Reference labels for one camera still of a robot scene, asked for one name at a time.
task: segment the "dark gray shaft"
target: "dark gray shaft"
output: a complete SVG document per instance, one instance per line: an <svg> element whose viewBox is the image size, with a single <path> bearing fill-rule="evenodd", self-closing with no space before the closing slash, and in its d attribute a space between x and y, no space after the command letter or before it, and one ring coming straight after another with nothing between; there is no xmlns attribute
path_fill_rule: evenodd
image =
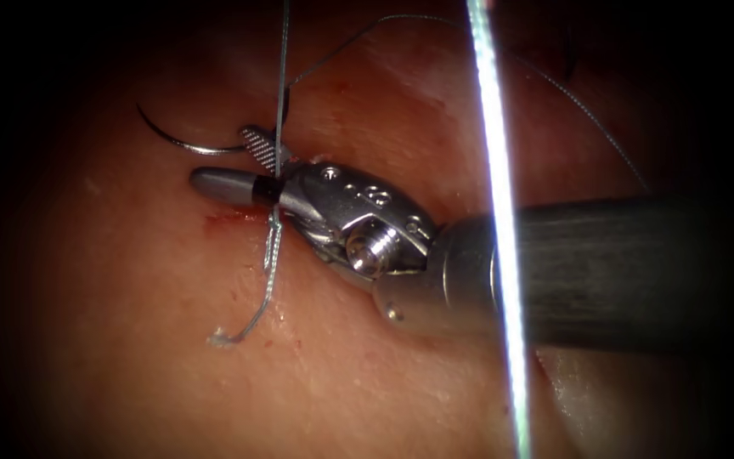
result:
<svg viewBox="0 0 734 459"><path fill-rule="evenodd" d="M521 210L527 340L661 353L714 346L729 331L722 312L734 293L726 228L713 212L680 199ZM438 235L425 273L377 280L376 305L410 332L496 334L502 303L493 260L490 217L461 220Z"/></svg>

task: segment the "rounded metal tip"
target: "rounded metal tip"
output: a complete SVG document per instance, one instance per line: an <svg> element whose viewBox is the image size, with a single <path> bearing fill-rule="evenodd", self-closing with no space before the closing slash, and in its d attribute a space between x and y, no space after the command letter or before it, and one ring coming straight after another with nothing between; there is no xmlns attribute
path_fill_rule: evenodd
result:
<svg viewBox="0 0 734 459"><path fill-rule="evenodd" d="M254 205L254 182L257 175L224 167L198 167L189 183L201 195L230 206Z"/></svg>

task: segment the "blood spot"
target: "blood spot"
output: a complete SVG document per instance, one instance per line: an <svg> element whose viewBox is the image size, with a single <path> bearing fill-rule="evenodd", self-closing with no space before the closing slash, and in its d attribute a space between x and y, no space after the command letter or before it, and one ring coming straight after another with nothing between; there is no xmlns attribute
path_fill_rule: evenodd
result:
<svg viewBox="0 0 734 459"><path fill-rule="evenodd" d="M268 209L263 207L245 207L240 210L224 209L213 215L206 215L203 231L207 236L223 233L231 225L239 223L267 224Z"/></svg>

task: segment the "shiny metal surface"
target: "shiny metal surface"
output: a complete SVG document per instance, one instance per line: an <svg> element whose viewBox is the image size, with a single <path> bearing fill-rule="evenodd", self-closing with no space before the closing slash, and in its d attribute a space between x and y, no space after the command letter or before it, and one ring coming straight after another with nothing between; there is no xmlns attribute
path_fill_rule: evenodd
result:
<svg viewBox="0 0 734 459"><path fill-rule="evenodd" d="M243 126L240 129L243 145L274 176L279 177L285 164L294 156L283 144L278 144L276 138L265 128L256 125Z"/></svg>
<svg viewBox="0 0 734 459"><path fill-rule="evenodd" d="M438 234L426 270L383 275L372 285L379 313L422 336L497 336L494 227L488 217L460 220Z"/></svg>
<svg viewBox="0 0 734 459"><path fill-rule="evenodd" d="M189 183L201 195L229 206L253 206L255 173L224 167L198 167Z"/></svg>
<svg viewBox="0 0 734 459"><path fill-rule="evenodd" d="M359 259L347 255L347 241L355 230L374 225L386 235L392 233L381 249L392 254L381 269L386 273L423 270L437 231L423 208L397 187L332 162L299 167L286 180L279 204L316 254L328 264L349 269L352 275L348 278L355 276L357 285L366 291L375 274L360 272L364 266Z"/></svg>

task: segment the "surgical instrument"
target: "surgical instrument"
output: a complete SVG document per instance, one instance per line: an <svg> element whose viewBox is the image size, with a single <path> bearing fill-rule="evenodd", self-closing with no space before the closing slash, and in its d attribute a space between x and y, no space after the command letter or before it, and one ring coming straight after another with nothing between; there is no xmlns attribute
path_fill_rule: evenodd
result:
<svg viewBox="0 0 734 459"><path fill-rule="evenodd" d="M273 149L273 138L258 139ZM499 336L490 216L439 225L383 178L333 162L282 161L282 179L198 167L189 180L230 206L279 203L317 256L368 292L393 327ZM674 195L561 203L518 209L516 226L527 342L671 354L720 344L734 251L713 206Z"/></svg>

